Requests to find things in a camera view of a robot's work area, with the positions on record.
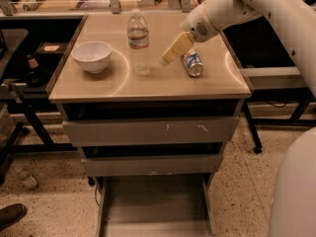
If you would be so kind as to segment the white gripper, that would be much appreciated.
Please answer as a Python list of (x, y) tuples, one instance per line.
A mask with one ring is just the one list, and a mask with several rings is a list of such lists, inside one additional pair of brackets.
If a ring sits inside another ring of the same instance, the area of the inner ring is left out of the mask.
[(219, 34), (211, 20), (211, 9), (207, 4), (195, 7), (183, 22), (185, 32), (178, 34), (167, 46), (159, 62), (166, 66), (190, 50), (195, 41), (206, 42)]

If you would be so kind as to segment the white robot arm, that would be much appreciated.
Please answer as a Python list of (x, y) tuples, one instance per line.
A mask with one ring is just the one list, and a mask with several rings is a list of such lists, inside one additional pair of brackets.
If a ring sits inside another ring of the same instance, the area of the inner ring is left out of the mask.
[[(310, 91), (316, 95), (316, 11), (302, 0), (206, 0), (183, 21), (165, 49), (168, 65), (224, 29), (265, 17)], [(287, 149), (276, 175), (269, 237), (316, 237), (316, 127)]]

